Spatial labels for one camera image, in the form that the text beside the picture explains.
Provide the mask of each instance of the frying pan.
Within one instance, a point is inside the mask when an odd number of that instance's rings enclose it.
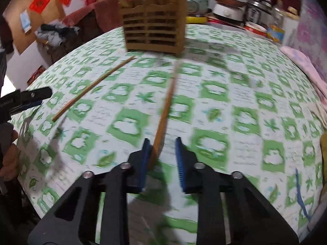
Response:
[[[231,7],[243,7],[246,5],[245,2],[240,2],[238,0],[215,0],[217,3],[220,3],[222,5],[227,5]]]

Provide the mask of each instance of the rice cooker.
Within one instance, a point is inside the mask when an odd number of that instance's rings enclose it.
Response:
[[[268,0],[248,0],[245,8],[245,22],[252,22],[267,28],[271,7]]]
[[[235,21],[243,21],[243,10],[239,7],[228,6],[217,3],[212,11],[215,15],[222,16]]]
[[[209,0],[187,0],[188,14],[203,15],[208,12]]]

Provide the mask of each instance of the jar lid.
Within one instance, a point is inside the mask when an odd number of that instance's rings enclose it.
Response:
[[[260,10],[263,10],[267,14],[271,14],[271,5],[267,3],[266,0],[249,0],[247,3],[258,7]]]

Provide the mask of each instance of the yellow tray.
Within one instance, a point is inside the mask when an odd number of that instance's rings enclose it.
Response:
[[[186,17],[187,24],[204,24],[207,20],[207,17]]]

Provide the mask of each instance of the hand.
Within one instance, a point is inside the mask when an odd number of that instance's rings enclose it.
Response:
[[[18,138],[18,133],[14,130],[11,136],[11,142]],[[8,151],[3,156],[3,167],[0,170],[0,177],[4,178],[4,181],[10,181],[18,175],[18,148],[15,144],[12,144]]]

